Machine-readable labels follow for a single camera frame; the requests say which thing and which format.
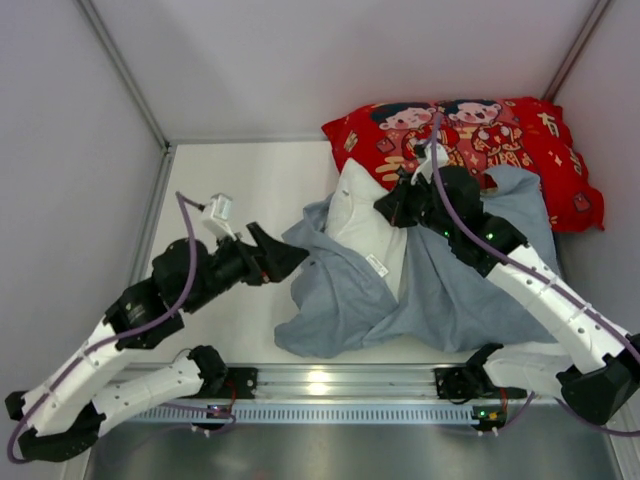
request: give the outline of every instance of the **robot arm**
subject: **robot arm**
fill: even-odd
[[[280,282],[308,256],[304,249],[279,242],[257,223],[247,225],[256,246],[243,243],[227,219],[231,199],[217,195],[202,206],[201,220],[217,237],[209,254],[195,241],[193,284],[181,308],[193,313],[238,282],[260,286]],[[178,397],[211,397],[221,388],[227,367],[211,346],[199,346],[172,365],[130,382],[106,386],[122,369],[184,327],[181,315],[170,314],[183,296],[189,276],[188,239],[173,242],[153,259],[150,278],[127,288],[105,312],[93,333],[58,371],[28,392],[5,400],[12,420],[27,430],[18,438],[26,461],[66,461],[119,423]],[[116,335],[127,338],[108,342]]]
[[[431,161],[430,155],[422,153],[422,157]],[[596,321],[591,306],[545,265],[520,231],[483,210],[480,186],[466,168],[438,170],[455,212],[495,254],[461,231],[436,186],[424,175],[412,176],[400,169],[395,188],[374,207],[393,226],[420,225],[447,238],[460,261],[511,295],[558,341],[552,345],[487,345],[463,367],[456,389],[460,378],[465,378],[475,389],[470,395],[482,395],[487,387],[534,390],[563,399],[594,424],[606,423],[640,384],[640,366],[616,337],[626,338],[637,348],[640,335],[630,336],[599,314]]]

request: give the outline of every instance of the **red pillow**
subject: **red pillow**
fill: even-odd
[[[495,186],[482,173],[495,165],[534,172],[555,232],[604,229],[602,194],[589,185],[582,156],[571,148],[562,108],[549,102],[525,97],[367,105],[322,130],[340,171],[354,158],[391,189],[400,165],[410,171],[418,165],[414,147],[429,139],[437,111],[444,115],[438,140],[449,164],[467,167],[483,188]]]

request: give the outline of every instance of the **white cloth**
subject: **white cloth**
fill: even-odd
[[[331,199],[325,234],[365,257],[397,300],[407,231],[389,225],[373,208],[373,203],[387,193],[362,165],[350,158]]]

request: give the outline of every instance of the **gray shirt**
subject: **gray shirt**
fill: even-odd
[[[483,197],[485,210],[509,220],[557,272],[538,176],[509,166],[487,173],[498,190]],[[520,304],[457,260],[447,240],[427,228],[408,229],[405,286],[396,301],[364,257],[323,233],[329,202],[305,207],[302,221],[283,234],[286,242],[311,254],[291,287],[300,313],[275,329],[279,347],[330,358],[403,334],[446,352],[490,342],[553,341]]]

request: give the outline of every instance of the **clothing label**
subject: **clothing label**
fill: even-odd
[[[385,275],[389,273],[389,270],[387,270],[387,267],[382,265],[382,262],[378,260],[373,253],[370,253],[369,255],[367,255],[366,259],[367,259],[367,262],[369,262],[369,265],[371,265],[373,269],[376,271],[376,273],[380,275],[380,278],[384,278]]]

